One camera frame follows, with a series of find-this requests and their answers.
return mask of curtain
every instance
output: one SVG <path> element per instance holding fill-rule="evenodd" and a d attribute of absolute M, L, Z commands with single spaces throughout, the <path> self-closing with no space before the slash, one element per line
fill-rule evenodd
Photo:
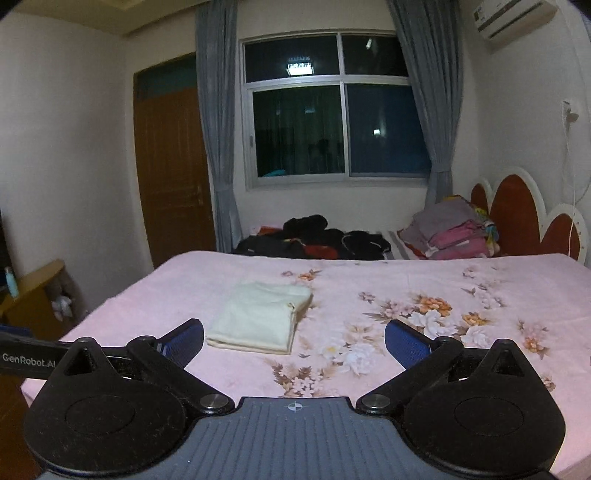
<path fill-rule="evenodd" d="M 431 158 L 426 204 L 453 193 L 452 160 L 462 107 L 457 0 L 387 0 Z"/>
<path fill-rule="evenodd" d="M 583 23 L 585 24 L 585 29 L 587 30 L 587 36 L 589 37 L 589 40 L 591 40 L 591 19 L 587 18 L 587 16 L 584 14 L 581 14 L 581 17 L 583 17 Z"/>
<path fill-rule="evenodd" d="M 242 238 L 234 181 L 234 96 L 238 0 L 211 0 L 196 13 L 197 88 L 213 177 L 216 245 L 231 252 Z"/>

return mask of white towel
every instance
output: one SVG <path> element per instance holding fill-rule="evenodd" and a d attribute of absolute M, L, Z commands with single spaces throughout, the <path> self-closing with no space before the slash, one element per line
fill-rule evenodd
<path fill-rule="evenodd" d="M 238 285 L 207 333 L 218 348 L 289 355 L 298 316 L 312 292 L 296 285 Z"/>

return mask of window pane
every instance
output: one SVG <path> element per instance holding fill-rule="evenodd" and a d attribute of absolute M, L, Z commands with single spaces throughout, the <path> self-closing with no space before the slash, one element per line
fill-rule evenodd
<path fill-rule="evenodd" d="M 336 35 L 250 43 L 244 52 L 247 82 L 339 74 Z"/>
<path fill-rule="evenodd" d="M 345 73 L 408 77 L 396 37 L 343 35 Z"/>
<path fill-rule="evenodd" d="M 252 102 L 259 177 L 345 172 L 337 85 L 254 92 Z"/>
<path fill-rule="evenodd" d="M 351 176 L 427 176 L 431 162 L 413 91 L 400 85 L 347 85 Z"/>

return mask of air conditioner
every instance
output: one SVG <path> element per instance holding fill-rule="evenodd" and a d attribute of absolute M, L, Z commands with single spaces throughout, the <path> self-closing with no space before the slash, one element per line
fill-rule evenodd
<path fill-rule="evenodd" d="M 505 44 L 549 22 L 557 10 L 555 0 L 485 0 L 474 22 L 486 40 Z"/>

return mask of blue bottle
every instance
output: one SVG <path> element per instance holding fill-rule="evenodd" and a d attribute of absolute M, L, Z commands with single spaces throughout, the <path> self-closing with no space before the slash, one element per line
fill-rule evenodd
<path fill-rule="evenodd" d="M 4 269 L 4 273 L 6 274 L 6 284 L 8 286 L 8 290 L 10 291 L 10 295 L 13 299 L 18 297 L 18 285 L 17 279 L 14 278 L 14 273 L 12 273 L 12 268 L 6 267 Z"/>

